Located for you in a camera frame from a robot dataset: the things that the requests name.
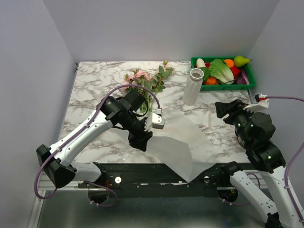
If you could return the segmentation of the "white wrapping paper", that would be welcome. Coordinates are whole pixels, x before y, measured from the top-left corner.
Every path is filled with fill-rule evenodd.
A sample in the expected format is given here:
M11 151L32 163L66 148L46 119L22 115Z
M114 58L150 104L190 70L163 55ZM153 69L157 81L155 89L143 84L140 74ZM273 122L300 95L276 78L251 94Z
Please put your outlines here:
M142 152L129 146L127 132L113 129L115 150L109 163L164 163L190 182L215 163L241 162L232 126L217 118L215 106L185 106L164 113L165 126L154 129Z

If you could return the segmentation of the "pink flower bouquet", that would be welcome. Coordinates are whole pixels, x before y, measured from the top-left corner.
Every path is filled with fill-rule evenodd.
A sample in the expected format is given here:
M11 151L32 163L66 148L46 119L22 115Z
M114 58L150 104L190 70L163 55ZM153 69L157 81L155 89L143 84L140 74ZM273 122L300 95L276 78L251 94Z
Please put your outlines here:
M132 85L141 85L151 90L155 95L163 91L166 87L164 81L174 73L174 68L168 61L164 60L162 64L158 66L155 74L151 74L149 71L135 69L132 74L124 75L124 83ZM142 104L140 112L147 114L152 110L152 95L142 88L137 87L124 87L122 92L130 92L131 89L136 89L147 100L147 103Z

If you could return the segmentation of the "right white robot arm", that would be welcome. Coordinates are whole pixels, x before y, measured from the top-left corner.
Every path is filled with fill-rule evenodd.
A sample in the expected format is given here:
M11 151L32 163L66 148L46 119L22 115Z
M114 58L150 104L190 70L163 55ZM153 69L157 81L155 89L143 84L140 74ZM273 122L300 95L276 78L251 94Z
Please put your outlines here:
M236 99L230 103L215 103L217 117L235 127L240 145L247 158L264 179L271 198L265 195L246 175L240 165L230 162L221 167L218 180L224 186L233 185L258 211L267 228L302 228L304 209L298 200L280 149L271 142L276 130L270 115L267 95L256 95L255 104Z

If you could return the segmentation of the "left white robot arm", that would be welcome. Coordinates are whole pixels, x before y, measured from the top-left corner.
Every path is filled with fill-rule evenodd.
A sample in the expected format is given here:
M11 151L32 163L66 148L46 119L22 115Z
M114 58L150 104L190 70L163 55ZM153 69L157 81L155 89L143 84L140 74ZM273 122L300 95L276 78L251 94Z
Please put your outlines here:
M129 145L145 152L152 132L147 129L146 118L140 120L140 115L135 113L143 104L148 102L136 89L123 97L104 97L89 117L69 135L51 146L39 146L36 150L39 164L55 188L66 186L77 176L96 188L104 185L105 175L97 164L76 165L73 160L96 137L117 124L128 131Z

